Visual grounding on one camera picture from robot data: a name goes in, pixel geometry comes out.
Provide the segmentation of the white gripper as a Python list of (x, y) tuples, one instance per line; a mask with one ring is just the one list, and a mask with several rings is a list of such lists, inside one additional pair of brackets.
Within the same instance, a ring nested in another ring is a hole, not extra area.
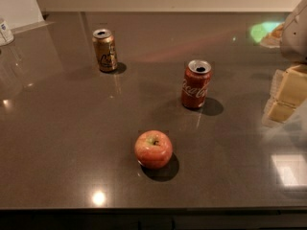
[[(301, 0), (287, 16), (280, 42), (281, 54), (291, 62), (307, 63), (307, 0)], [(307, 99), (307, 65), (289, 67), (284, 73), (268, 117), (278, 123), (286, 122)]]

